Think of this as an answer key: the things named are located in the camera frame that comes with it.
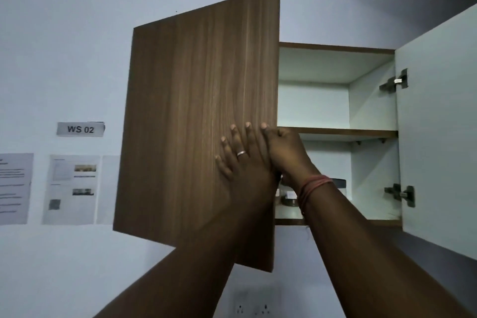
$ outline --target white cabinet door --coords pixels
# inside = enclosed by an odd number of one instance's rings
[[[404,231],[477,259],[477,5],[396,52]]]

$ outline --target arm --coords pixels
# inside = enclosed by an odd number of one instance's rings
[[[248,153],[234,126],[223,137],[218,168],[230,186],[232,204],[195,236],[109,303],[96,318],[212,317],[230,271],[259,218],[273,203],[277,180],[265,164],[247,124]]]
[[[319,174],[298,134],[262,126],[272,162],[299,194]],[[315,189],[304,213],[344,313],[354,317],[471,317],[428,273],[381,239],[331,183]]]

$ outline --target label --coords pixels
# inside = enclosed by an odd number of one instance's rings
[[[60,137],[102,137],[104,122],[58,122],[56,135]]]
[[[287,191],[287,197],[286,198],[296,200],[297,195],[296,195],[295,191]]]

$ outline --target wooden shelf edge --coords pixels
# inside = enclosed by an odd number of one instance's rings
[[[398,131],[384,129],[351,129],[351,128],[318,128],[318,127],[287,127],[298,133],[308,133],[315,135],[343,135],[343,136],[367,136],[383,139],[395,139]]]
[[[397,227],[402,229],[402,220],[368,220],[375,226]],[[278,226],[307,226],[304,219],[275,219]]]
[[[278,45],[285,48],[296,48],[296,49],[332,50],[337,52],[374,53],[374,54],[389,54],[389,55],[395,54],[394,49],[351,47],[351,46],[325,45],[325,44],[291,43],[291,42],[279,42]]]

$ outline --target hand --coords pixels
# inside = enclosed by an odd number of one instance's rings
[[[319,174],[306,153],[300,135],[289,128],[271,128],[266,123],[262,123],[260,127],[271,161],[283,175],[283,183],[299,194],[303,182],[308,177]]]
[[[278,179],[271,164],[260,153],[252,124],[245,124],[245,143],[235,125],[230,129],[232,140],[229,142],[225,136],[222,137],[224,158],[216,156],[216,162],[220,172],[230,182],[232,202],[251,203],[255,207],[269,206],[273,203]]]

